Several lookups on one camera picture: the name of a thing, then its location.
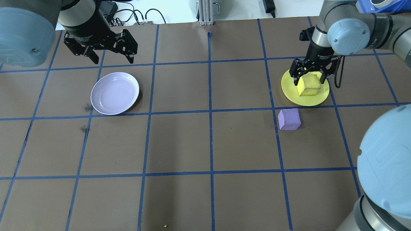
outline cable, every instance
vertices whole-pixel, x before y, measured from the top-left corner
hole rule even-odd
[[[342,72],[344,71],[344,62],[345,62],[345,55],[342,55],[342,56],[339,57],[339,59],[337,61],[337,65],[335,66],[334,85],[335,85],[336,88],[341,87]],[[339,76],[339,83],[337,85],[337,72],[338,72],[338,68],[339,68],[340,63],[341,63],[341,72],[340,72],[340,76]]]
[[[135,10],[134,10],[134,13],[135,13],[136,11],[137,11],[138,13],[140,13],[140,15],[141,15],[141,19],[143,19],[143,20],[144,20],[143,13],[142,13],[141,11],[137,10],[137,9],[135,9]]]
[[[402,13],[411,13],[411,10],[398,11],[398,12],[391,13],[389,15],[396,15],[396,14],[402,14]]]
[[[167,24],[167,23],[166,23],[166,20],[164,19],[163,14],[162,14],[159,10],[154,9],[154,8],[151,8],[150,10],[155,10],[155,11],[159,12],[159,13],[160,13],[160,15],[161,15],[161,17],[162,17],[162,18],[163,18],[163,20],[164,20],[164,24]],[[146,20],[147,20],[147,13],[148,13],[150,10],[148,10],[148,11],[145,13],[145,19],[146,19]]]
[[[138,11],[138,10],[121,9],[121,10],[118,10],[118,11],[113,12],[113,13],[111,13],[111,14],[107,14],[107,15],[105,15],[104,17],[105,17],[105,18],[108,18],[110,15],[114,15],[114,14],[116,14],[116,13],[118,13],[118,12],[122,12],[122,11],[131,11],[132,14],[130,15],[130,17],[129,17],[126,21],[121,21],[121,22],[123,22],[123,23],[128,22],[128,21],[130,21],[131,17],[134,16],[134,18],[136,19],[137,24],[140,24],[140,23],[139,23],[139,20],[138,20],[138,18],[137,18],[137,15],[136,15],[136,13],[135,13],[135,11]]]

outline yellow block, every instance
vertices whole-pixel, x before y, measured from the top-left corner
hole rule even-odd
[[[313,96],[321,89],[320,81],[316,74],[311,72],[300,77],[297,84],[297,91],[299,96]]]

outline purple block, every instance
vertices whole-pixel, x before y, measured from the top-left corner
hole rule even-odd
[[[297,130],[301,125],[298,109],[282,109],[278,114],[278,124],[280,130]]]

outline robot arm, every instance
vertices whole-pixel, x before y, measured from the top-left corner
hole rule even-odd
[[[0,62],[10,65],[44,63],[55,39],[57,20],[67,31],[64,44],[69,50],[95,64],[99,57],[94,50],[123,54],[130,63],[137,54],[138,44],[129,31],[112,32],[94,0],[2,0],[0,19],[4,22],[0,24]]]
[[[315,27],[301,32],[301,41],[310,41],[306,58],[295,59],[290,68],[294,84],[301,76],[321,71],[321,83],[335,72],[337,57],[363,49],[393,51],[411,70],[410,14],[361,14],[356,1],[325,0]]]

